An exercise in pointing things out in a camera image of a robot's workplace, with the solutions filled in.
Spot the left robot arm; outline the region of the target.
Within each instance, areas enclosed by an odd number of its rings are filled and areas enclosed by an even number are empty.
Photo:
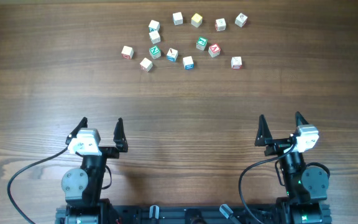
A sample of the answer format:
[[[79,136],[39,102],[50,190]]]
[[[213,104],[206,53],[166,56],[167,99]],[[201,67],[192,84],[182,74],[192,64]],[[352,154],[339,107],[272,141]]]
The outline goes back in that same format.
[[[66,207],[58,208],[56,224],[121,223],[122,218],[110,200],[101,198],[104,173],[110,172],[108,159],[118,159],[119,154],[128,151],[122,118],[118,119],[113,134],[114,146],[100,146],[101,137],[95,128],[88,127],[83,118],[67,136],[66,145],[71,154],[82,158],[79,168],[70,169],[62,177],[62,190],[65,193]]]

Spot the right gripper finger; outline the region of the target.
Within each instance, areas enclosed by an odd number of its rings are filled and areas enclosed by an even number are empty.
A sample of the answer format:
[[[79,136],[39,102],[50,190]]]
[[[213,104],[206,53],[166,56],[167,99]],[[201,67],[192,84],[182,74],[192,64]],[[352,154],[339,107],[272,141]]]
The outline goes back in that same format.
[[[309,122],[307,122],[307,120],[302,116],[299,111],[295,113],[295,123],[296,126],[309,125]]]
[[[259,116],[259,127],[255,137],[255,146],[268,146],[273,144],[273,137],[270,133],[269,126],[266,122],[265,116]]]

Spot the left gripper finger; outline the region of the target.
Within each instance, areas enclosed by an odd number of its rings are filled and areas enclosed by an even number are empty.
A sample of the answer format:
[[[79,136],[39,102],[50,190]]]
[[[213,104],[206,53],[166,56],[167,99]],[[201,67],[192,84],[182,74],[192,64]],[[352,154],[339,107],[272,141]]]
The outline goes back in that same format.
[[[87,117],[83,117],[82,120],[79,122],[79,124],[74,128],[74,130],[67,136],[65,144],[69,145],[71,143],[71,140],[76,138],[80,129],[87,128],[87,127],[88,127],[88,119]]]
[[[114,129],[113,141],[120,152],[128,151],[128,143],[124,132],[123,119],[119,118]]]

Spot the red A block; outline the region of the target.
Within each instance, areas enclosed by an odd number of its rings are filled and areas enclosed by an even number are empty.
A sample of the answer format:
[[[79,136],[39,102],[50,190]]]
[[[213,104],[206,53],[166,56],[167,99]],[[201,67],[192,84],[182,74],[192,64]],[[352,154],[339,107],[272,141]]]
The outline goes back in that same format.
[[[208,48],[208,53],[212,58],[217,57],[221,53],[221,48],[218,44],[212,44]]]

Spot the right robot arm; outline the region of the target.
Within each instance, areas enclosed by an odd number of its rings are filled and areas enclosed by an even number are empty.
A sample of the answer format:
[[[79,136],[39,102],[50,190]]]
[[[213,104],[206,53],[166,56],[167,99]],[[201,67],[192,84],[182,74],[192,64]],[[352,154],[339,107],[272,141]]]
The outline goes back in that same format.
[[[255,145],[265,146],[266,156],[278,156],[275,169],[286,197],[276,199],[274,221],[290,224],[328,224],[332,222],[327,199],[330,171],[318,163],[306,163],[303,153],[312,149],[319,139],[318,129],[295,113],[296,130],[288,138],[274,139],[265,116],[259,117]]]

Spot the green N block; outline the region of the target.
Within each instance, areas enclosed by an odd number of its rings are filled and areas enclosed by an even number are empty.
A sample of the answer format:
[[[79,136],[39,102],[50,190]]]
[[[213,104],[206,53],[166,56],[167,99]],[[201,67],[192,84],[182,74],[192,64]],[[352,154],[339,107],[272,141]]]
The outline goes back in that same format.
[[[162,55],[161,50],[157,45],[154,45],[153,47],[149,48],[149,53],[154,60],[161,57]]]

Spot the plain wooden block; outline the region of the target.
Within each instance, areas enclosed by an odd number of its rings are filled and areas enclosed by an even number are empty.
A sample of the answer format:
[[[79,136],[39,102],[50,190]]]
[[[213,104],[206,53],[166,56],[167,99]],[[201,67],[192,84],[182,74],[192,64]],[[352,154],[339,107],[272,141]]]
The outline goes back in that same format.
[[[152,44],[157,44],[161,41],[161,37],[158,31],[152,31],[149,33],[150,41]]]

